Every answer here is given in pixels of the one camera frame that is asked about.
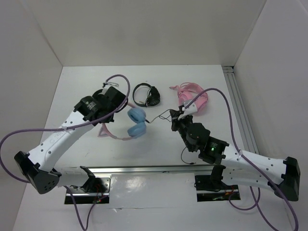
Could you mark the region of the blue pink cat-ear headphones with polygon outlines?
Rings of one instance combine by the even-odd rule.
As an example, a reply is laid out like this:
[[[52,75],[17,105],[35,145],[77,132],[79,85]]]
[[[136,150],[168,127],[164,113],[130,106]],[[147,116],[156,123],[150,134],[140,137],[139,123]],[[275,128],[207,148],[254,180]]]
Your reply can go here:
[[[131,103],[128,103],[128,106],[130,109],[128,110],[128,116],[129,118],[135,123],[135,125],[127,130],[128,137],[117,137],[114,134],[112,134],[106,124],[102,124],[99,133],[98,138],[105,138],[110,137],[115,140],[121,140],[121,141],[129,141],[132,139],[136,139],[141,137],[146,133],[146,113],[143,109],[137,108]]]

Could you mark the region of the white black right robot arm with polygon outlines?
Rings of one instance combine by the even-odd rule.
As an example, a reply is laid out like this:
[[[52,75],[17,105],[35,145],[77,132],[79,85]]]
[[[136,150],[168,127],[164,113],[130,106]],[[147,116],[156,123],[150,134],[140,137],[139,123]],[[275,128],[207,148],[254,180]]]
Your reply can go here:
[[[237,151],[226,141],[210,136],[202,123],[194,123],[193,116],[182,111],[170,110],[171,129],[177,131],[189,152],[214,165],[210,183],[220,189],[223,186],[246,185],[264,188],[288,201],[298,201],[300,168],[297,159],[275,159]]]

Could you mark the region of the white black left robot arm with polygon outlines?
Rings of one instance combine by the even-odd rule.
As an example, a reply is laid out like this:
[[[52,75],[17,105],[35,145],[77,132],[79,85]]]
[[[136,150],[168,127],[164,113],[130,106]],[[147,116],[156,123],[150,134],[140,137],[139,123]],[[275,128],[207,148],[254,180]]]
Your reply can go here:
[[[126,101],[126,95],[112,86],[106,91],[98,90],[75,105],[59,131],[31,151],[19,151],[15,155],[22,174],[39,194],[48,193],[56,186],[79,187],[84,192],[90,192],[95,185],[101,184],[101,180],[86,167],[58,171],[54,166],[81,136],[99,123],[113,121],[112,112],[117,112]]]

